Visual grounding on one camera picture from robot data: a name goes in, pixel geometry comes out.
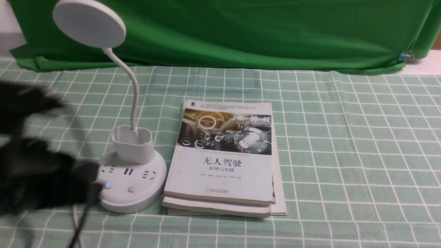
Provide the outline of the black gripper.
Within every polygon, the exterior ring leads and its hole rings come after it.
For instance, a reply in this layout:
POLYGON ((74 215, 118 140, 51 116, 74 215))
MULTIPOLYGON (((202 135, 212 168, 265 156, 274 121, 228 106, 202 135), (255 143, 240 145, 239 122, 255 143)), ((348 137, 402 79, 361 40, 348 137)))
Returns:
POLYGON ((40 86, 1 81, 1 134, 9 141, 1 147, 1 215, 17 216, 25 210, 101 202, 103 183, 98 180, 96 161, 77 159, 49 149, 47 140, 24 138, 26 120, 65 106, 40 86), (28 165, 24 174, 22 148, 28 165))

